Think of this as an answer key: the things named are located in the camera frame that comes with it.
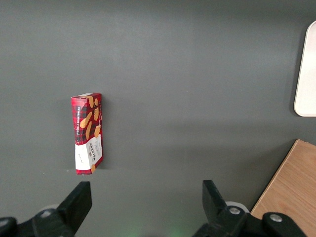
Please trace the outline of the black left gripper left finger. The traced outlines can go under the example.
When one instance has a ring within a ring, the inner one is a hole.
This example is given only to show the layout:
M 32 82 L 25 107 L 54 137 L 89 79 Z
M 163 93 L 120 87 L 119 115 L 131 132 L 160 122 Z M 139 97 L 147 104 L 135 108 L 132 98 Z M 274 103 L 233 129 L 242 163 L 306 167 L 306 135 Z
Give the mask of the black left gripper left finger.
M 29 220 L 1 217 L 2 237 L 73 237 L 92 207 L 91 185 L 80 182 L 56 207 L 46 208 Z

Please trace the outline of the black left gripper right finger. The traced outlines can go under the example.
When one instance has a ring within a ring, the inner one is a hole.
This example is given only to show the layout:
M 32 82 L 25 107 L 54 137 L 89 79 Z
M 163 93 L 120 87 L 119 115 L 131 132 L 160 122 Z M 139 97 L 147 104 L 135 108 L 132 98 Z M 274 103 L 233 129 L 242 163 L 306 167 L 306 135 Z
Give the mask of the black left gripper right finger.
M 262 219 L 236 205 L 227 205 L 214 182 L 202 182 L 202 205 L 208 222 L 195 237 L 305 237 L 306 234 L 289 216 L 267 212 Z

